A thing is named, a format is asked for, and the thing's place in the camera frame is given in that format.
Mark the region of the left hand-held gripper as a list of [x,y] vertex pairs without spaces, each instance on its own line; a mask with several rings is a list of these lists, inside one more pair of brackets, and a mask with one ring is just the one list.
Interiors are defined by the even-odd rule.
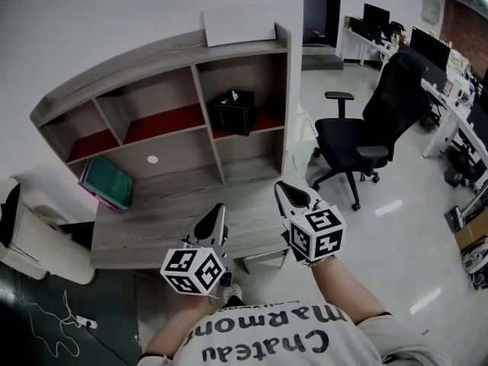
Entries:
[[[168,249],[160,274],[178,294],[209,296],[232,282],[232,265],[222,245],[226,238],[226,208],[217,203],[190,224],[185,241]],[[210,245],[190,242],[209,242]]]

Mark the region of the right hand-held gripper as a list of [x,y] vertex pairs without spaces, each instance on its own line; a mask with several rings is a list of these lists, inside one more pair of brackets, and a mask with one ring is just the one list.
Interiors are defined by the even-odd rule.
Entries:
[[347,224],[337,206],[312,188],[284,181],[274,184],[274,196],[285,227],[281,236],[298,262],[318,262],[341,250]]

